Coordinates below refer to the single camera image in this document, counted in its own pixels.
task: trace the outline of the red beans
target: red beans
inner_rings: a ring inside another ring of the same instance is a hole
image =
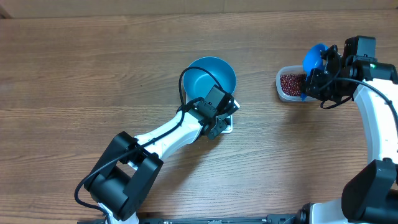
[[[282,91],[289,96],[300,96],[300,87],[304,83],[306,74],[288,74],[280,76]]]

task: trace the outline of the beige wall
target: beige wall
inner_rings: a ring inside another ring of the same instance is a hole
[[[398,0],[0,0],[0,5],[10,17],[32,18],[395,9],[398,7]]]

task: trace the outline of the container of beans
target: container of beans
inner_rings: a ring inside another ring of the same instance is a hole
[[[279,70],[276,75],[276,89],[280,100],[284,102],[307,102],[315,101],[312,97],[307,96],[304,100],[301,98],[300,86],[307,74],[303,70],[302,65],[287,66]]]

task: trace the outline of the wooden table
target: wooden table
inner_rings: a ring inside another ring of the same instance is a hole
[[[171,119],[180,72],[207,55],[238,76],[234,131],[168,158],[140,212],[255,217],[338,198],[366,165],[356,105],[282,103],[275,76],[356,35],[398,65],[397,10],[1,20],[0,223],[101,218],[74,201],[77,183],[117,133]]]

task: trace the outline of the wooden surface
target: wooden surface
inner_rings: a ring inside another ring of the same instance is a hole
[[[395,9],[398,0],[0,0],[12,18]]]
[[[356,35],[398,65],[397,10],[1,20],[0,223],[100,218],[77,183],[117,133],[171,119],[180,72],[207,55],[238,76],[234,131],[169,157],[140,212],[258,217],[338,198],[366,165],[356,105],[282,103],[275,76]]]

